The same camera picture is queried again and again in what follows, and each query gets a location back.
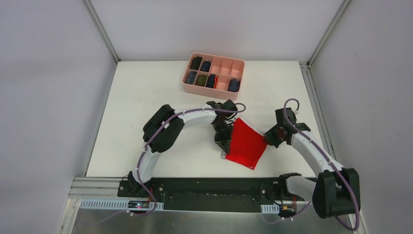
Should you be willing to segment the red underwear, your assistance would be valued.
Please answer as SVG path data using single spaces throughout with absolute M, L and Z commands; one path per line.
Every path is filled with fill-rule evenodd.
M 238 117 L 234 123 L 229 153 L 222 152 L 221 158 L 254 170 L 266 148 L 264 132 Z

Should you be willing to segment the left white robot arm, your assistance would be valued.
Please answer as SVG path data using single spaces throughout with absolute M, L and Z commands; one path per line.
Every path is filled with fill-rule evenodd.
M 212 125 L 214 142 L 224 153 L 229 154 L 235 117 L 241 110 L 232 100 L 224 103 L 208 101 L 206 104 L 177 111 L 170 105 L 161 106 L 143 127 L 143 149 L 127 176 L 130 191 L 136 197 L 148 193 L 148 181 L 152 178 L 154 167 L 162 153 L 176 142 L 181 131 L 200 124 Z

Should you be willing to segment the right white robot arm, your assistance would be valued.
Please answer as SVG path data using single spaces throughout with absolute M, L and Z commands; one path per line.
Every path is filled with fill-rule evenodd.
M 298 123 L 291 108 L 275 111 L 276 125 L 265 134 L 268 145 L 278 148 L 282 143 L 292 146 L 308 163 L 316 181 L 301 174 L 279 176 L 277 195 L 284 200 L 299 196 L 313 204 L 320 218 L 359 215 L 359 174 L 335 161 L 318 143 L 305 123 Z

